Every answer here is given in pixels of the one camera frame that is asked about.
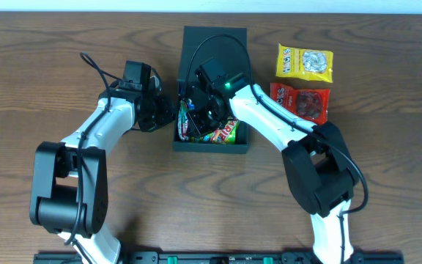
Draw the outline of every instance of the black box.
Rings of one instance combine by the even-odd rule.
[[[185,26],[183,32],[182,57],[180,59],[179,75],[177,79],[177,92],[179,95],[185,91],[185,76],[193,53],[203,40],[215,34],[231,34],[242,41],[242,43],[245,44],[245,47],[247,46],[247,29]],[[198,81],[194,74],[195,69],[212,57],[223,65],[223,69],[230,76],[241,73],[248,67],[245,53],[235,41],[225,37],[216,37],[203,44],[196,54],[190,69],[189,85],[190,83]],[[178,111],[179,101],[177,101],[177,119],[175,120],[174,126],[174,142],[172,142],[172,147],[175,151],[232,154],[247,153],[249,132],[247,123],[241,122],[239,124],[236,131],[235,144],[182,142],[178,135]]]

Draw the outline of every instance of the white arm segment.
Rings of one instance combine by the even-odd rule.
[[[91,114],[80,128],[64,138],[62,142],[66,143],[67,147],[78,148],[81,133],[100,115],[106,104],[107,98],[100,99],[94,113]],[[109,111],[97,121],[87,134],[83,148],[97,147],[105,150],[108,156],[119,138],[133,127],[134,121],[134,104],[125,99],[111,98]],[[77,173],[70,172],[69,176],[77,177],[78,175]],[[61,232],[59,236],[67,240],[70,237],[70,233]],[[76,235],[75,239],[80,243],[87,257],[91,260],[91,263],[116,264],[120,254],[120,242],[110,233],[107,224],[104,223],[100,231],[93,234],[91,238],[83,238],[81,235]],[[89,262],[83,258],[83,263],[88,264]]]
[[[59,236],[64,240],[70,237],[71,233],[61,232]],[[116,239],[107,227],[103,224],[102,228],[97,234],[92,235],[91,238],[83,238],[82,235],[76,235],[75,239],[83,247],[87,257],[91,263],[96,264],[116,264],[120,253],[120,242]],[[82,259],[83,264],[89,264],[86,259]]]
[[[315,125],[313,122],[304,120],[284,107],[278,105],[269,98],[262,88],[254,84],[256,94],[273,110],[285,116],[288,120],[295,122],[300,127],[312,131]],[[280,151],[287,147],[291,140],[300,140],[305,133],[291,128],[283,120],[271,114],[264,106],[256,102],[250,85],[240,89],[230,100],[234,116],[243,122],[248,123],[273,143]],[[312,227],[314,228],[314,253],[324,264],[339,264],[341,258],[341,229],[337,217],[341,210],[348,210],[351,201],[342,202],[331,210],[330,215],[322,218],[320,215],[311,215]],[[344,215],[344,259],[350,258],[353,248],[349,242],[348,215]]]
[[[283,106],[278,105],[274,100],[269,98],[258,84],[254,84],[253,88],[258,96],[273,110],[287,117],[288,120],[296,122],[297,125],[309,131],[315,125],[313,122],[304,120],[295,114],[287,111]],[[234,116],[243,122],[251,125],[271,143],[273,143],[279,151],[287,147],[291,140],[299,140],[306,136],[304,133],[291,128],[283,120],[271,114],[266,108],[256,102],[253,96],[250,85],[243,87],[235,93],[235,96],[230,100],[232,112]]]
[[[106,107],[107,98],[101,98],[94,113],[74,133],[65,137],[62,142],[66,147],[78,148],[81,132]],[[83,148],[97,147],[105,150],[106,155],[110,154],[118,139],[129,131],[135,122],[135,107],[133,103],[120,98],[111,98],[110,110],[95,124],[84,141]]]

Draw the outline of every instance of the plastic packaging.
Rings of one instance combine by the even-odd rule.
[[[294,89],[271,84],[270,97],[291,113],[317,125],[327,122],[329,89]]]
[[[235,136],[237,128],[240,124],[238,120],[229,120],[224,129],[218,129],[201,138],[193,138],[188,136],[188,104],[180,101],[180,110],[178,116],[178,134],[180,140],[184,142],[197,143],[219,143],[219,144],[235,144]]]
[[[278,44],[277,77],[333,82],[333,52],[290,48]]]

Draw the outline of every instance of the wooden table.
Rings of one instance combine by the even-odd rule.
[[[94,110],[108,72],[125,60],[156,67],[176,89],[184,25],[248,28],[256,81],[275,80],[277,44],[333,51],[329,120],[369,182],[367,209],[349,217],[354,246],[402,251],[422,263],[422,16],[0,13],[0,263],[70,251],[29,221],[34,151]],[[108,158],[112,232],[164,251],[310,248],[311,222],[292,198],[281,154],[256,131],[246,155],[174,153],[173,125],[130,132]],[[353,205],[362,199],[355,189]]]

